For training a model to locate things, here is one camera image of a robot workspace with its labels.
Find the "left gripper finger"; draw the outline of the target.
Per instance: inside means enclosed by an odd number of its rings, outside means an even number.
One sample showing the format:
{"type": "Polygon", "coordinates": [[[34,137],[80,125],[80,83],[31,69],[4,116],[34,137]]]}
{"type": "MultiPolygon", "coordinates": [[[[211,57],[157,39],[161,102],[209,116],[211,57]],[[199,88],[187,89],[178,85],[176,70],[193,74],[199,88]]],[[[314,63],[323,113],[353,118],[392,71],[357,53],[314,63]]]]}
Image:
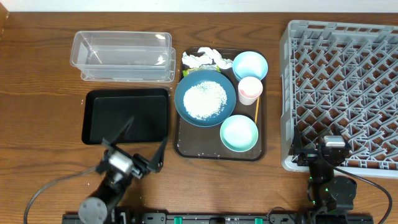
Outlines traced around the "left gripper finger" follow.
{"type": "Polygon", "coordinates": [[[133,122],[134,122],[134,116],[129,118],[128,121],[126,122],[126,124],[119,131],[116,131],[115,134],[111,135],[108,138],[103,138],[101,144],[103,146],[115,146],[118,143],[120,143],[121,141],[123,141],[125,138],[125,135],[130,130],[133,122]]]}
{"type": "Polygon", "coordinates": [[[158,173],[162,170],[163,165],[164,165],[164,154],[165,154],[166,146],[167,146],[167,138],[164,138],[160,147],[158,148],[155,155],[153,156],[153,158],[150,160],[150,162],[148,164],[148,169],[151,172],[158,173]]]}

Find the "mint green bowl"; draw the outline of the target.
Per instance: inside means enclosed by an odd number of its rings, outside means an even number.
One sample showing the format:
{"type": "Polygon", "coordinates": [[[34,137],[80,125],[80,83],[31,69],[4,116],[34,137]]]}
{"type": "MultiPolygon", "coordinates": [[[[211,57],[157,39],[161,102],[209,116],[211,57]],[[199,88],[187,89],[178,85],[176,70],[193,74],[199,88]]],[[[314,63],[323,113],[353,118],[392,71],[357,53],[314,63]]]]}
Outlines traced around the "mint green bowl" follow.
{"type": "Polygon", "coordinates": [[[234,152],[246,152],[257,143],[259,131],[255,122],[243,115],[227,118],[220,127],[221,142],[234,152]]]}

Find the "dark blue plate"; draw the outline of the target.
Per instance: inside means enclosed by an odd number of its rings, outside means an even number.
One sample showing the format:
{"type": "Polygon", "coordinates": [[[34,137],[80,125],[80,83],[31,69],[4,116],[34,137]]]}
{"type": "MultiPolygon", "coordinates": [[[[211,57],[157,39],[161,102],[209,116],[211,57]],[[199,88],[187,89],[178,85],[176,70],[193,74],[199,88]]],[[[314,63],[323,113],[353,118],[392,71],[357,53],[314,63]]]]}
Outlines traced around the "dark blue plate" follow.
{"type": "Polygon", "coordinates": [[[236,106],[236,91],[222,73],[200,70],[183,77],[174,103],[180,117],[198,127],[211,127],[228,118],[236,106]]]}

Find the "pile of white rice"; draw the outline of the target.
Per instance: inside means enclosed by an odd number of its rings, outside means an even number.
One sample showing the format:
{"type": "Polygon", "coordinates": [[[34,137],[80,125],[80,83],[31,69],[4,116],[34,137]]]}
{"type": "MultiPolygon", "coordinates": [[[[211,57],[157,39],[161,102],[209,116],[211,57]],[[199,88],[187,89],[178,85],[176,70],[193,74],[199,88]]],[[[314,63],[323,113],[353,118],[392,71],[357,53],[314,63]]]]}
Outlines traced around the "pile of white rice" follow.
{"type": "Polygon", "coordinates": [[[185,92],[183,105],[192,118],[204,121],[219,115],[227,99],[226,91],[219,83],[201,82],[185,92]]]}

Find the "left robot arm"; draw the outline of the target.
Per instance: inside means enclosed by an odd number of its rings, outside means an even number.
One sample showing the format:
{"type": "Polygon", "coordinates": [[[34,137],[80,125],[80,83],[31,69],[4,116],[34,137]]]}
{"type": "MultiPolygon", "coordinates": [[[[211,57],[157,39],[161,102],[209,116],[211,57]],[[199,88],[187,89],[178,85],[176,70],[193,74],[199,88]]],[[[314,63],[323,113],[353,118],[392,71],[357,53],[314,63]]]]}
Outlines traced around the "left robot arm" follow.
{"type": "Polygon", "coordinates": [[[133,122],[134,117],[131,117],[118,132],[103,138],[102,145],[106,151],[95,171],[105,173],[105,177],[99,187],[81,203],[78,216],[82,223],[105,223],[134,179],[143,179],[151,172],[159,173],[163,168],[167,138],[162,140],[150,160],[140,154],[132,156],[118,146],[133,127],[133,122]]]}

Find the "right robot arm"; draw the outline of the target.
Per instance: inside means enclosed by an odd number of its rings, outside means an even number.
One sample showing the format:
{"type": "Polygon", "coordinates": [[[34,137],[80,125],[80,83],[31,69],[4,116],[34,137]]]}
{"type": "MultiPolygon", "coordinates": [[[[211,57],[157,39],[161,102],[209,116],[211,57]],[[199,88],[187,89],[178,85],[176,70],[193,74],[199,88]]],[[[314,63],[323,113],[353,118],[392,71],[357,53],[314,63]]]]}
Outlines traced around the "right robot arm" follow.
{"type": "Polygon", "coordinates": [[[348,223],[347,213],[354,207],[357,183],[349,177],[336,176],[335,169],[350,149],[338,130],[323,136],[314,148],[305,149],[301,133],[295,128],[289,154],[298,157],[298,166],[309,168],[307,197],[313,202],[313,208],[297,215],[295,223],[348,223]]]}

